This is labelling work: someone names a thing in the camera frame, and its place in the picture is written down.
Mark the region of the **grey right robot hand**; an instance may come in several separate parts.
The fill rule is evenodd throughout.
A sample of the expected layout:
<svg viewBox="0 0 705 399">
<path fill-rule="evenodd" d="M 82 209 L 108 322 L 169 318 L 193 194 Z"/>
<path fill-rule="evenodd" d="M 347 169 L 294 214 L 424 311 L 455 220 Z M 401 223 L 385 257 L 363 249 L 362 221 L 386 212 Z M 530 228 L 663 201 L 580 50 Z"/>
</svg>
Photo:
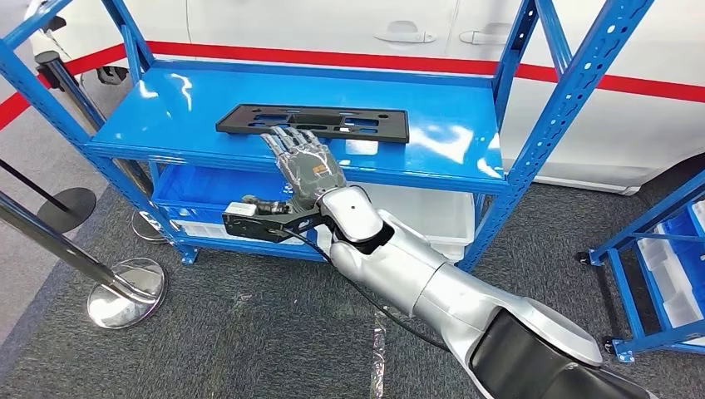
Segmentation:
<svg viewBox="0 0 705 399">
<path fill-rule="evenodd" d="M 242 201 L 255 205 L 259 214 L 308 211 L 327 192 L 347 185 L 329 148 L 312 131 L 273 126 L 260 137 L 274 154 L 275 164 L 291 186 L 293 196 L 287 201 L 243 196 Z"/>
</svg>

